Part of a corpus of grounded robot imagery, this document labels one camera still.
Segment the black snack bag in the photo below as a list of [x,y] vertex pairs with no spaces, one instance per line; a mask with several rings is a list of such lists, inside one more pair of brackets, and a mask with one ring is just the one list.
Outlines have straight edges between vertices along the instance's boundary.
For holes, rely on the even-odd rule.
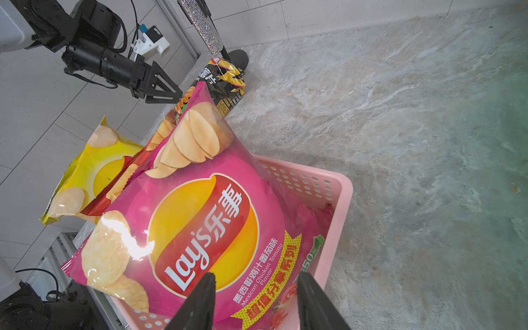
[[173,107],[176,121],[180,121],[196,85],[200,81],[206,83],[213,103],[221,115],[226,117],[246,92],[243,75],[243,70],[228,60],[219,57],[211,58],[205,68],[188,84],[188,89],[176,106]]

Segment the magenta chips bag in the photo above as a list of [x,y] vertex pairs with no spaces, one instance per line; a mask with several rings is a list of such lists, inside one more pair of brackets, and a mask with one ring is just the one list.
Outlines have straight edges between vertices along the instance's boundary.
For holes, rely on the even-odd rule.
[[179,124],[63,270],[162,316],[214,274],[214,328],[277,329],[334,215],[331,205],[306,205],[297,186],[257,162],[200,82]]

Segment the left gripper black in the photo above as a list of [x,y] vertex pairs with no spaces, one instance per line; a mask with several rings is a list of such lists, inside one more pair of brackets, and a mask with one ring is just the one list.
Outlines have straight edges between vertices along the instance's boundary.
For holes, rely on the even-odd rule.
[[152,66],[138,55],[133,61],[118,52],[85,38],[66,46],[62,55],[64,72],[81,78],[78,71],[88,71],[107,81],[108,89],[119,86],[129,89],[135,98],[148,104],[175,104],[183,96],[182,90],[156,63]]

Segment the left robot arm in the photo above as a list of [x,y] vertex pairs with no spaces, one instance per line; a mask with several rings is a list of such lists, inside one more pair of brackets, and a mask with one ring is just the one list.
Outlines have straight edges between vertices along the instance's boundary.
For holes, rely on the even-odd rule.
[[43,46],[63,50],[64,72],[91,84],[83,71],[104,78],[103,87],[128,89],[150,104],[177,102],[178,85],[144,56],[124,56],[129,44],[124,21],[98,1],[78,1],[68,14],[58,1],[2,1],[1,52]]

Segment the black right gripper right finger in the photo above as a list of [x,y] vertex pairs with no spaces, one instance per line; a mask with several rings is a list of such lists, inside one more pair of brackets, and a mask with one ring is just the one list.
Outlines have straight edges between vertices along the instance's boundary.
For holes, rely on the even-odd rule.
[[351,330],[308,272],[298,276],[297,301],[301,330]]

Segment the pink plastic basket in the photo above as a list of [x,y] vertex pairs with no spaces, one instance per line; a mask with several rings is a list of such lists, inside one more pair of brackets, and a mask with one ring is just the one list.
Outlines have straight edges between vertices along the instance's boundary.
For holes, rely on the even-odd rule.
[[131,329],[165,329],[212,272],[216,329],[297,329],[294,281],[327,282],[352,192],[339,173],[258,155],[140,175],[113,209],[129,224],[125,276],[149,306],[115,305]]

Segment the yellow chips bag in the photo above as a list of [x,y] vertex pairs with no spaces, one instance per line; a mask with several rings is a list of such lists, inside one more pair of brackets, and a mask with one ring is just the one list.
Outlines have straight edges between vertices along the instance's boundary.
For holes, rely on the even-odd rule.
[[50,225],[66,216],[76,216],[93,224],[99,218],[81,211],[115,179],[142,146],[121,136],[103,118],[84,150],[72,161],[56,187],[41,222]]

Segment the red chips bag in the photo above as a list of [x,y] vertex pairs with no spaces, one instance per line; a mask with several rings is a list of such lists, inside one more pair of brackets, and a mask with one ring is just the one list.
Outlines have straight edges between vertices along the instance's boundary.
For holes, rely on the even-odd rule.
[[175,128],[173,120],[163,119],[158,130],[148,142],[147,146],[135,154],[130,160],[126,160],[120,172],[107,184],[101,193],[86,206],[81,214],[88,217],[100,217],[121,195],[132,177],[140,169],[145,169],[148,161],[152,160],[160,145],[172,133]]

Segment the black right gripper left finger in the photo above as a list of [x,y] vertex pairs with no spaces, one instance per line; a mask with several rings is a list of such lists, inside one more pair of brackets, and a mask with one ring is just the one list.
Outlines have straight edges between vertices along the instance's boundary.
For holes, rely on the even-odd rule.
[[206,273],[165,330],[212,330],[215,312],[216,278]]

